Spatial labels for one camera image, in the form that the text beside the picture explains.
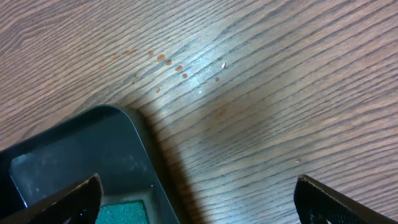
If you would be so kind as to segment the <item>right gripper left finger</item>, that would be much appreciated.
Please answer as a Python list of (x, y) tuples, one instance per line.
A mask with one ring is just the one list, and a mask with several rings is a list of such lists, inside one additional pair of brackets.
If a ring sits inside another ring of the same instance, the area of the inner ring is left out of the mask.
[(1, 220), (6, 224), (95, 223), (103, 198), (97, 173)]

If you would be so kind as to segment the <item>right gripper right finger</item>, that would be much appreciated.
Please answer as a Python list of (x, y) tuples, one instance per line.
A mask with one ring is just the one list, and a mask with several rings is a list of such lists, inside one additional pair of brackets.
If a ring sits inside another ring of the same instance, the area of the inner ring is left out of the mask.
[(297, 179), (294, 204), (302, 224), (397, 224), (307, 175)]

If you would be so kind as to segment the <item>green yellow sponge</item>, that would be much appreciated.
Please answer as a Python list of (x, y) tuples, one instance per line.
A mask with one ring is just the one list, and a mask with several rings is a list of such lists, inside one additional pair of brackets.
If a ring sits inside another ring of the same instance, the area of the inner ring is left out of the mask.
[(149, 224), (142, 200), (105, 205), (99, 210), (96, 224)]

